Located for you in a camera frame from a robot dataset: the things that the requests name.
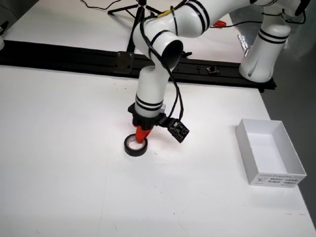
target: table surface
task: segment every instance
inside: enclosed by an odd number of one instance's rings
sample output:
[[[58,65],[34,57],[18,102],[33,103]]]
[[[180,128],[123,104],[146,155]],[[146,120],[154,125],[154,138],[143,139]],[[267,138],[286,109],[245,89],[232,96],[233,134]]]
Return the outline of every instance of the table surface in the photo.
[[[6,39],[124,50],[132,19],[120,15],[128,25],[78,0],[41,0]],[[185,46],[194,58],[242,57],[233,29]],[[259,92],[179,86],[189,136],[178,144],[155,128],[147,153],[131,158],[136,80],[0,67],[0,236],[316,236],[298,188],[248,185],[235,128],[270,119]],[[169,84],[169,109],[174,97]]]

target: open box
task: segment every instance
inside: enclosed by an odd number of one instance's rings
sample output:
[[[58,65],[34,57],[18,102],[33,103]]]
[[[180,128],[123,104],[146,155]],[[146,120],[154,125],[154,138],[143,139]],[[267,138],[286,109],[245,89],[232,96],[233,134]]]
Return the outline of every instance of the open box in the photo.
[[[236,135],[250,185],[292,188],[306,177],[281,121],[242,119]]]

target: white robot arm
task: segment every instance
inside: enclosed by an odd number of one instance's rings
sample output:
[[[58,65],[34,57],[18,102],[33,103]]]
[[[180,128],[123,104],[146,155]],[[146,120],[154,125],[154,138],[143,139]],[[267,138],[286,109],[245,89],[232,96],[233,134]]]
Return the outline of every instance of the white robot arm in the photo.
[[[183,44],[179,37],[197,38],[224,15],[251,4],[264,7],[264,21],[248,56],[240,66],[240,73],[249,80],[266,82],[273,74],[275,61],[290,33],[290,27],[281,14],[301,14],[310,0],[189,0],[166,16],[149,19],[134,31],[135,46],[155,66],[141,70],[136,101],[129,111],[133,124],[138,126],[136,140],[141,143],[159,119],[169,72],[180,60]],[[149,49],[148,42],[160,55],[164,65]]]

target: cable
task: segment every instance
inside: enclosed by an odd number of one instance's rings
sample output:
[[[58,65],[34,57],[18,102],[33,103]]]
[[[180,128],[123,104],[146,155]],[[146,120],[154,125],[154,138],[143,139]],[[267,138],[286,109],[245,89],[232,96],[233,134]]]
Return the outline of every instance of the cable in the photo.
[[[177,24],[177,19],[176,19],[176,15],[174,14],[174,8],[173,6],[170,7],[170,10],[172,12],[172,16],[173,16],[173,21],[174,21],[174,25],[175,25],[175,28],[176,28],[176,36],[178,36],[178,24]]]
[[[16,19],[19,19],[19,18],[17,17],[17,15],[15,15],[15,13],[14,13],[11,9],[9,9],[9,8],[7,8],[7,7],[3,6],[3,5],[1,5],[1,4],[0,4],[0,6],[3,7],[4,9],[10,11],[10,12],[16,17]]]
[[[171,118],[174,110],[175,110],[175,107],[177,105],[177,102],[178,102],[178,99],[180,100],[180,115],[179,115],[179,120],[182,119],[183,117],[183,113],[184,113],[184,107],[183,107],[183,101],[182,101],[182,96],[181,96],[181,92],[180,92],[180,89],[178,87],[178,84],[177,82],[175,81],[173,75],[172,75],[172,72],[171,70],[167,67],[167,65],[163,62],[162,60],[162,57],[159,55],[159,53],[153,48],[150,40],[148,39],[148,37],[145,35],[145,30],[144,30],[144,24],[147,20],[150,20],[150,19],[155,19],[155,18],[158,18],[157,16],[149,16],[149,17],[146,17],[143,21],[141,21],[140,23],[140,32],[141,32],[141,35],[146,43],[146,45],[148,46],[149,48],[149,51],[160,61],[160,63],[162,64],[162,66],[167,70],[167,72],[169,73],[169,76],[176,88],[176,99],[174,101],[174,104],[172,106],[172,109],[171,109],[171,112],[170,112],[170,115],[168,116],[168,118]]]
[[[289,24],[296,24],[296,25],[304,25],[306,23],[306,12],[303,11],[303,21],[302,22],[297,22],[297,21],[292,21],[293,18],[291,19],[284,19],[284,17],[282,16],[283,20]]]
[[[92,9],[99,9],[99,10],[107,10],[109,9],[114,3],[117,3],[119,1],[122,1],[122,0],[116,0],[114,1],[113,3],[111,3],[108,7],[106,8],[102,8],[102,7],[98,7],[98,6],[89,6],[84,0],[80,0],[81,2],[84,3],[84,5],[87,7],[87,8],[92,8]]]
[[[279,15],[269,15],[269,14],[265,14],[265,13],[262,13],[262,14],[263,15],[268,15],[268,16],[279,16]],[[289,24],[303,25],[306,22],[306,13],[305,13],[305,11],[303,11],[304,19],[303,19],[302,22],[292,21],[292,18],[291,19],[284,19],[283,15],[280,15],[280,16],[282,16],[283,20],[286,23],[289,23]],[[229,27],[234,27],[234,26],[238,26],[238,25],[241,25],[241,24],[245,24],[245,23],[262,23],[262,21],[242,21],[242,22],[239,22],[239,23],[236,23],[236,24],[233,24],[233,25],[229,25],[229,26],[211,26],[210,28],[229,28]]]
[[[229,25],[229,26],[211,26],[210,28],[229,28],[229,27],[234,27],[234,26],[238,26],[241,24],[245,24],[245,23],[262,23],[262,21],[242,21],[233,25]]]
[[[129,10],[125,10],[127,11],[128,14],[130,14],[134,19],[136,18]]]

